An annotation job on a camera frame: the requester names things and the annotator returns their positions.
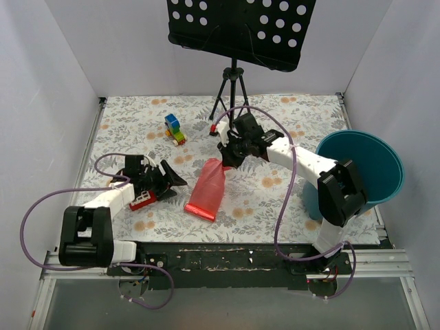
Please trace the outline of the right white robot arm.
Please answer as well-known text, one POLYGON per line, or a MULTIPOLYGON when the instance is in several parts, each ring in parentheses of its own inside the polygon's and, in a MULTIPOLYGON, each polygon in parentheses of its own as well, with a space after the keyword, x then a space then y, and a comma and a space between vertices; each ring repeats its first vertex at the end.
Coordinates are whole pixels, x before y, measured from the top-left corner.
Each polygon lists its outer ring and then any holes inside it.
POLYGON ((226 167, 238 168, 244 159, 255 156, 291 171, 291 176, 306 179, 318 192, 318 208, 323 217, 320 233, 309 255, 319 273, 327 273, 336 265, 337 254, 344 246, 347 224, 356 218, 367 203, 367 192, 355 163, 325 158, 295 146, 284 129, 264 131, 251 113, 239 116, 231 129, 217 120, 211 135, 220 138, 218 149, 226 167))

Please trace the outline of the red plastic trash bag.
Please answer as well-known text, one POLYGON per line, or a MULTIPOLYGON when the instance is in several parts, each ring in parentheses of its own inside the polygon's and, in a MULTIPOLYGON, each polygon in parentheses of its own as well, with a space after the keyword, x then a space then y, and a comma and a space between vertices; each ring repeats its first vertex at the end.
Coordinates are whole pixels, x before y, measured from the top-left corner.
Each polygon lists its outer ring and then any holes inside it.
POLYGON ((203 165, 188 203, 217 215, 223 199, 225 185, 226 175, 221 160, 210 158, 203 165))

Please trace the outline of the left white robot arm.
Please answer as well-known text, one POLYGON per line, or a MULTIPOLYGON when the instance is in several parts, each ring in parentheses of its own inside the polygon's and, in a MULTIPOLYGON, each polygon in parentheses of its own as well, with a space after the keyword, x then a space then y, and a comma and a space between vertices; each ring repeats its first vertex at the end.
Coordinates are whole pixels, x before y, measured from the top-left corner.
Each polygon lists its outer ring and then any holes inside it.
POLYGON ((60 264, 108 267, 122 263, 128 273, 141 274, 146 258, 137 252, 135 242, 114 239, 113 218, 125 208, 135 211, 174 197, 177 193, 173 187, 186 184, 164 159, 156 164, 146 155, 125 155, 124 168, 113 176, 106 191, 64 211, 60 264))

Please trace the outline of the red trash bag roll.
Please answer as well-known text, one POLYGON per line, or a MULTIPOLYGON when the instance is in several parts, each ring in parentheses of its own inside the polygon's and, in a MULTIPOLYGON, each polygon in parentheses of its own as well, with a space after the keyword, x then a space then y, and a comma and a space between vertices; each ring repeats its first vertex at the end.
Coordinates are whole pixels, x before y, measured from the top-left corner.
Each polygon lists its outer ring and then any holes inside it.
POLYGON ((184 211, 206 221, 214 222, 216 219, 216 215, 214 213, 208 212, 207 210, 204 210, 203 208, 191 203, 187 203, 184 206, 184 211))

